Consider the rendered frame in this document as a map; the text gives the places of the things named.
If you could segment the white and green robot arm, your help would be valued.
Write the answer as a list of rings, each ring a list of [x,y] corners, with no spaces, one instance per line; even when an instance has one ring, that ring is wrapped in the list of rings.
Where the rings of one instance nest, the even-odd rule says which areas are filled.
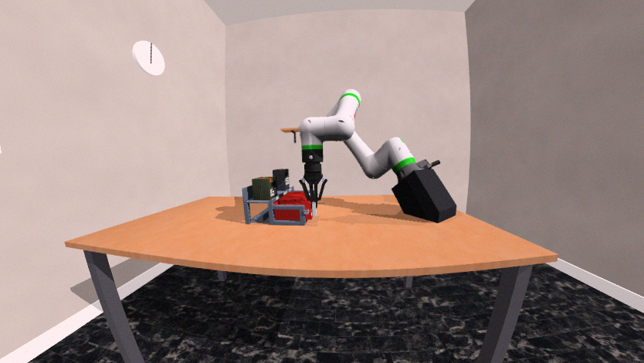
[[[371,179],[380,178],[392,168],[399,183],[414,170],[432,169],[440,164],[440,160],[433,163],[422,160],[416,163],[399,137],[387,140],[374,153],[354,131],[353,117],[360,106],[359,97],[361,96],[356,90],[346,90],[341,95],[340,102],[335,104],[326,117],[308,117],[301,122],[299,133],[303,163],[320,164],[324,161],[324,141],[343,141],[363,168],[365,175]]]

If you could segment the dark grey case with orange latches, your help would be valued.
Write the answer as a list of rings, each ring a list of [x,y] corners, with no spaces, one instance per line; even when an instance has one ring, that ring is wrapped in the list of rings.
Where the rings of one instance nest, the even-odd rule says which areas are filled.
[[[286,191],[290,188],[289,169],[273,170],[273,177],[276,177],[277,191]]]

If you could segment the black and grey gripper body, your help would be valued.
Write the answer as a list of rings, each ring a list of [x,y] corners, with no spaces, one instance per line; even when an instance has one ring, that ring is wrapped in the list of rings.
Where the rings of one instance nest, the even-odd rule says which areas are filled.
[[[311,177],[312,185],[314,185],[314,177],[317,177],[317,184],[322,179],[321,164],[305,164],[304,165],[304,179],[309,184],[308,178]]]

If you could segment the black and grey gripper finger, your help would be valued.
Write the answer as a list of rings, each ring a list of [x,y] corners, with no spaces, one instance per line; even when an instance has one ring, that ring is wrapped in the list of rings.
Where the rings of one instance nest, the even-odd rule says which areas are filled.
[[[319,194],[319,197],[317,197],[317,186],[318,186],[317,177],[314,177],[314,216],[317,215],[317,201],[321,200],[323,190],[324,190],[324,186],[325,186],[325,184],[327,182],[327,179],[322,177],[322,182],[323,182],[323,184],[322,184],[321,189],[320,189],[320,194]]]
[[[314,189],[313,189],[311,177],[309,177],[308,180],[309,180],[309,187],[310,187],[310,196],[309,196],[309,193],[307,191],[307,187],[306,187],[306,184],[305,184],[305,179],[302,178],[302,179],[299,180],[299,182],[303,187],[303,191],[304,191],[304,194],[305,194],[305,196],[307,198],[307,201],[311,201],[311,208],[312,208],[312,212],[313,212],[313,216],[314,216]]]

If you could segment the grey metal shelf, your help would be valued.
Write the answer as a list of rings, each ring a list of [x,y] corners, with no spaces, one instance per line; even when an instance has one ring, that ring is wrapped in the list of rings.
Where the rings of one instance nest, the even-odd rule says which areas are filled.
[[[294,186],[287,189],[286,191],[277,191],[277,196],[270,200],[253,200],[253,186],[247,186],[242,188],[242,198],[243,206],[245,213],[246,224],[251,222],[257,223],[269,223],[270,225],[280,225],[280,226],[305,226],[307,220],[305,220],[304,214],[309,214],[309,209],[305,210],[305,205],[274,205],[274,202],[284,196],[288,192],[303,192],[303,190],[294,190]],[[264,209],[261,213],[254,216],[251,219],[250,206],[249,203],[268,203],[268,208]],[[288,210],[300,210],[300,220],[275,220],[274,209],[288,209]],[[252,221],[251,221],[252,220]]]

